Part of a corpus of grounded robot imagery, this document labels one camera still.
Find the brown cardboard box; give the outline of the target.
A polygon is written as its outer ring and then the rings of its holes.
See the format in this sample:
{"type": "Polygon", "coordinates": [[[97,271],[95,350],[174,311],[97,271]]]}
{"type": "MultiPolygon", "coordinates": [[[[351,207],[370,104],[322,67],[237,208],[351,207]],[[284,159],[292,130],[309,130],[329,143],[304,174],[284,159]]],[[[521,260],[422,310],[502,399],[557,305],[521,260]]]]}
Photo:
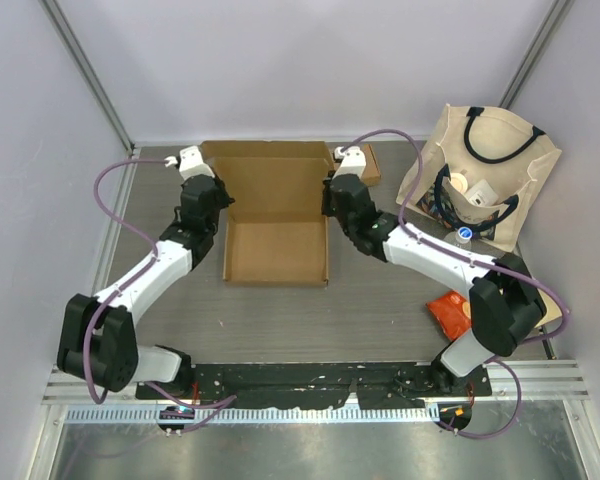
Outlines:
{"type": "Polygon", "coordinates": [[[366,160],[366,166],[361,176],[361,180],[369,187],[376,186],[380,183],[382,176],[373,147],[370,144],[363,144],[360,146],[360,149],[366,160]]]}
{"type": "Polygon", "coordinates": [[[208,140],[200,149],[234,199],[227,210],[224,281],[327,285],[323,180],[334,163],[326,143],[208,140]]]}

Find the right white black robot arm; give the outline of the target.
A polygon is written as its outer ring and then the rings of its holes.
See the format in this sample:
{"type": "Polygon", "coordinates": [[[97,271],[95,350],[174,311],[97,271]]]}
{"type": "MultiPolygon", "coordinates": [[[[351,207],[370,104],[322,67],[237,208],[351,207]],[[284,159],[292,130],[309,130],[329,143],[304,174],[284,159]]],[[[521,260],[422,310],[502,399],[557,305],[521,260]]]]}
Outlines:
{"type": "Polygon", "coordinates": [[[402,225],[376,208],[354,174],[332,172],[323,180],[322,209],[362,254],[419,272],[468,301],[471,325],[431,362],[430,391],[457,393],[487,360],[510,356],[547,313],[520,257],[474,254],[402,225]]]}

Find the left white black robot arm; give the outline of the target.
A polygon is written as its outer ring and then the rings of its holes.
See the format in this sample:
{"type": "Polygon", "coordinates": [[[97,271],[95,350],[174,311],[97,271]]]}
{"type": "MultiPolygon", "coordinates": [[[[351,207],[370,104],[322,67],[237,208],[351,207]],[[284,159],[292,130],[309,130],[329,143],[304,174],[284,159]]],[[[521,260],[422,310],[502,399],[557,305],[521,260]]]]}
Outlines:
{"type": "Polygon", "coordinates": [[[143,347],[136,326],[149,307],[201,263],[214,243],[220,211],[233,199],[216,176],[185,180],[174,220],[150,253],[117,282],[93,296],[74,295],[65,307],[56,365],[110,392],[157,382],[170,398],[193,385],[189,355],[170,347],[143,347]]]}

